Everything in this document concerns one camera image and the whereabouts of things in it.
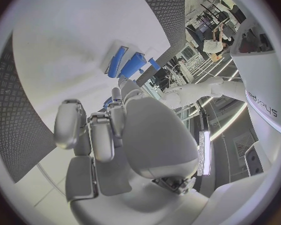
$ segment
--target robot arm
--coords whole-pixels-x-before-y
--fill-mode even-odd
[[[221,77],[210,77],[206,81],[189,83],[165,90],[160,102],[170,109],[177,109],[195,103],[202,97],[220,98],[227,96],[246,102],[245,86],[242,82],[224,81]]]

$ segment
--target person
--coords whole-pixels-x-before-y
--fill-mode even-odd
[[[220,32],[218,41],[216,40],[216,31],[215,29],[212,33],[212,40],[205,40],[203,45],[203,52],[209,54],[216,54],[224,50],[228,45],[225,42],[222,42],[223,39],[223,23],[220,24]]]

